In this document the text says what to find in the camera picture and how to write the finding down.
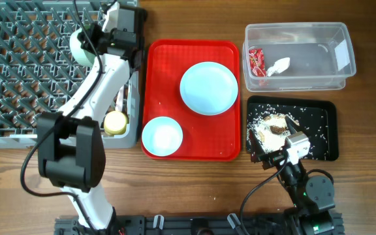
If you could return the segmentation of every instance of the clear plastic container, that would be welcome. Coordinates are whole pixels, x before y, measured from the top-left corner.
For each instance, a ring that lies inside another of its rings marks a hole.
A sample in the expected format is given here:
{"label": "clear plastic container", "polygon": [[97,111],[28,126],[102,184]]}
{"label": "clear plastic container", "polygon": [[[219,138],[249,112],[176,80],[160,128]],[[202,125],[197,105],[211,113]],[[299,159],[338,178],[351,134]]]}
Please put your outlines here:
{"label": "clear plastic container", "polygon": [[[266,69],[284,57],[290,58],[290,67],[271,77],[255,76],[249,62],[249,50],[254,48],[262,48]],[[347,27],[344,23],[248,25],[243,72],[252,92],[342,89],[346,78],[356,73]]]}

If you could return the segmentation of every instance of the black tray with food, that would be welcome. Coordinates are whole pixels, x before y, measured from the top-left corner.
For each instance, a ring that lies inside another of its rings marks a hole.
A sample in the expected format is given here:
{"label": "black tray with food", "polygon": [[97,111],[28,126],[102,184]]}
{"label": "black tray with food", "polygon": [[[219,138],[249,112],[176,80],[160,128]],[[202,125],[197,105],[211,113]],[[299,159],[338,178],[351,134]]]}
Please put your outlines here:
{"label": "black tray with food", "polygon": [[304,159],[335,161],[339,157],[337,112],[330,101],[252,96],[247,100],[246,150],[251,129],[266,153],[278,150],[290,133],[285,116],[301,126],[311,143]]}

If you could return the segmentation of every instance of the black container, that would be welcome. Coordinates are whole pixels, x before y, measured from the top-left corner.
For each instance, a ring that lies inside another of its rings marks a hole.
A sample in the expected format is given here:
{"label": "black container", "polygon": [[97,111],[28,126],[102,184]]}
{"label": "black container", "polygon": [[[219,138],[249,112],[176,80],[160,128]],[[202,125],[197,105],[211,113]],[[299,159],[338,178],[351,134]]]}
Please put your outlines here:
{"label": "black container", "polygon": [[[271,114],[288,114],[300,122],[311,143],[312,155],[305,159],[335,161],[339,157],[337,112],[330,101],[252,96],[247,100],[247,130],[254,120]],[[246,141],[250,151],[250,141]]]}

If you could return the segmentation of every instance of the gray dish rack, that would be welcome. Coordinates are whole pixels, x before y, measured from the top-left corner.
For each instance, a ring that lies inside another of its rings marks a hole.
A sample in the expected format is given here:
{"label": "gray dish rack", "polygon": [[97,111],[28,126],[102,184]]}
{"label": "gray dish rack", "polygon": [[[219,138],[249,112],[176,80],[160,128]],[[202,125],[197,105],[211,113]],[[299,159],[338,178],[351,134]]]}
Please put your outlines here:
{"label": "gray dish rack", "polygon": [[[137,0],[119,2],[137,6]],[[101,3],[106,1],[77,0],[80,19],[102,25]],[[56,112],[89,74],[90,68],[79,66],[69,48],[71,33],[78,28],[72,1],[0,0],[0,148],[34,145],[41,112]],[[137,72],[126,86],[127,130],[122,135],[103,136],[106,148],[136,144]],[[63,143],[75,141],[69,138]]]}

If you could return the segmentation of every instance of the plate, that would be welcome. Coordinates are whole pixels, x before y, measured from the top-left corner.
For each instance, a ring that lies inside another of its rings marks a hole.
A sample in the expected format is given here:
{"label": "plate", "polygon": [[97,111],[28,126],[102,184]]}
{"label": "plate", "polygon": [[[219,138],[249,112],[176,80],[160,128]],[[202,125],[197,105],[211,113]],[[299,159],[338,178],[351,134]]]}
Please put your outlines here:
{"label": "plate", "polygon": [[194,112],[212,116],[226,112],[239,92],[233,73],[215,62],[198,63],[182,76],[180,93],[184,103]]}
{"label": "plate", "polygon": [[157,117],[144,127],[142,142],[151,154],[165,157],[180,148],[182,137],[182,128],[177,121],[170,117]]}

